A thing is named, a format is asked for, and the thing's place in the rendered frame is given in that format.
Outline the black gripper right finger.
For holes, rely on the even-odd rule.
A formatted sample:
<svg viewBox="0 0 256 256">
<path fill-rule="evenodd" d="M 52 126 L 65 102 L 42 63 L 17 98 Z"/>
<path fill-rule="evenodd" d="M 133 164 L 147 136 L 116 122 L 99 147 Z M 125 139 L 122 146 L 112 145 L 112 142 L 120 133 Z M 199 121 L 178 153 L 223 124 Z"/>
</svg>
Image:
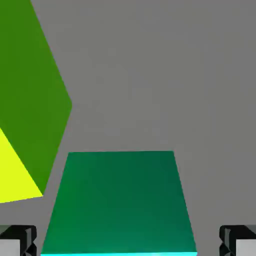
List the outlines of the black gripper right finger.
<svg viewBox="0 0 256 256">
<path fill-rule="evenodd" d="M 256 224 L 222 225 L 219 256 L 256 256 Z"/>
</svg>

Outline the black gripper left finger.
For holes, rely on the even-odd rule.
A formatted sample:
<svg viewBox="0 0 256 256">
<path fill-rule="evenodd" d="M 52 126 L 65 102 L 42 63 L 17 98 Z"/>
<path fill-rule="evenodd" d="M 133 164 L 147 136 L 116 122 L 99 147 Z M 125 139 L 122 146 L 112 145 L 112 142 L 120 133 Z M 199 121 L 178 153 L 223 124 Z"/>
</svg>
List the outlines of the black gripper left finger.
<svg viewBox="0 0 256 256">
<path fill-rule="evenodd" d="M 34 225 L 0 225 L 0 256 L 37 256 Z"/>
</svg>

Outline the small teal cube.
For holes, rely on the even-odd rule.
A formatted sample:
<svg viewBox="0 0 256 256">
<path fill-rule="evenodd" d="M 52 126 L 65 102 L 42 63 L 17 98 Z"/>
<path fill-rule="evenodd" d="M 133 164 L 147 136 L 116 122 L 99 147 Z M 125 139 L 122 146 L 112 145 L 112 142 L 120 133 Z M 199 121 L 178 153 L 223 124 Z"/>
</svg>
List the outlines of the small teal cube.
<svg viewBox="0 0 256 256">
<path fill-rule="evenodd" d="M 41 256 L 197 256 L 174 153 L 69 153 Z"/>
</svg>

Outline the large yellow-green box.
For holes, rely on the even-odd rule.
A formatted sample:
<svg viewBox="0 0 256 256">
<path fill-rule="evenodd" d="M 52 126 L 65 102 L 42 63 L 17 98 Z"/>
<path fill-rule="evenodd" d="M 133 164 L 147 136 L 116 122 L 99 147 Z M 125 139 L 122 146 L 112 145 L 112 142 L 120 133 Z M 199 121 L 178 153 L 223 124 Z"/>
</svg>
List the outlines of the large yellow-green box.
<svg viewBox="0 0 256 256">
<path fill-rule="evenodd" d="M 0 204 L 43 196 L 71 109 L 31 0 L 0 0 Z"/>
</svg>

